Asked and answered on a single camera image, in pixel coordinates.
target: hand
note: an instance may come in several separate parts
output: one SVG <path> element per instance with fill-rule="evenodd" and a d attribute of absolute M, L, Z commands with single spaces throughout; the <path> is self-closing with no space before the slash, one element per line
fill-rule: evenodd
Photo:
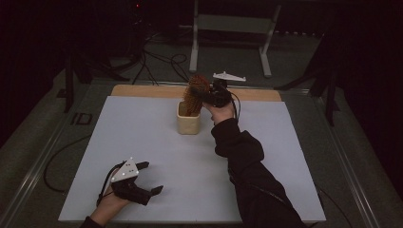
<path fill-rule="evenodd" d="M 101 226 L 105 226 L 129 203 L 129 200 L 121 199 L 115 196 L 112 187 L 109 185 L 100 204 L 90 217 L 93 221 L 97 222 Z"/>
<path fill-rule="evenodd" d="M 224 107 L 214 107 L 211 104 L 203 103 L 202 104 L 208 111 L 211 113 L 211 120 L 214 122 L 214 125 L 219 124 L 222 121 L 225 121 L 230 118 L 234 118 L 234 107 L 231 103 L 228 103 Z"/>

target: beige container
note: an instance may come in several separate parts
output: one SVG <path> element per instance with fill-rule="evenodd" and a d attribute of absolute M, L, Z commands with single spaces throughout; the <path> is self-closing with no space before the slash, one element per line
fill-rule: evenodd
<path fill-rule="evenodd" d="M 189 117 L 185 115 L 186 104 L 184 102 L 179 102 L 177 109 L 178 133 L 181 135 L 198 134 L 201 128 L 201 114 L 192 113 Z"/>

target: white bracket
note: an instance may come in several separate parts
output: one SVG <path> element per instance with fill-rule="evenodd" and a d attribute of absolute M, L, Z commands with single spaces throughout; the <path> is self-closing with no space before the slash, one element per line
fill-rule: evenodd
<path fill-rule="evenodd" d="M 221 74 L 213 74 L 213 78 L 223 79 L 223 80 L 230 80 L 230 81 L 239 81 L 239 82 L 246 82 L 246 78 L 237 77 L 231 74 L 227 74 L 225 71 Z"/>
<path fill-rule="evenodd" d="M 113 175 L 111 182 L 122 181 L 125 179 L 133 178 L 139 175 L 139 170 L 137 169 L 136 162 L 133 158 L 127 160 L 124 165 L 118 170 L 118 172 Z"/>

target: dark background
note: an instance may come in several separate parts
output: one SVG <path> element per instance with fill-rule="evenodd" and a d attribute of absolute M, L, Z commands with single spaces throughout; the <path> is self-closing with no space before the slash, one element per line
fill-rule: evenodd
<path fill-rule="evenodd" d="M 178 25 L 193 24 L 192 1 L 94 2 L 0 0 L 0 146 L 51 89 L 65 67 L 67 44 L 107 64 L 108 56 L 138 54 L 148 30 L 175 37 Z M 273 11 L 248 4 L 205 0 L 200 11 L 258 17 Z M 337 85 L 401 197 L 402 15 L 398 1 L 290 1 L 276 27 L 279 34 L 324 34 L 307 71 L 337 67 Z"/>

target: table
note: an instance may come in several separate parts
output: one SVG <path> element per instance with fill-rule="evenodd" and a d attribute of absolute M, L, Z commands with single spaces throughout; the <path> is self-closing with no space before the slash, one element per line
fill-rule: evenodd
<path fill-rule="evenodd" d="M 297 135 L 278 93 L 230 90 L 241 100 L 240 128 L 247 127 L 260 140 L 266 155 L 263 163 L 283 183 L 301 218 L 306 222 L 325 220 Z M 148 190 L 158 185 L 164 185 L 164 189 L 146 207 L 130 204 L 113 221 L 241 222 L 226 159 L 213 152 L 210 114 L 206 110 L 201 113 L 198 135 L 184 136 L 176 131 L 176 104 L 183 92 L 184 87 L 179 86 L 115 86 L 71 185 L 60 221 L 83 220 L 94 210 L 109 169 L 133 157 L 136 162 L 150 162 L 136 183 Z"/>

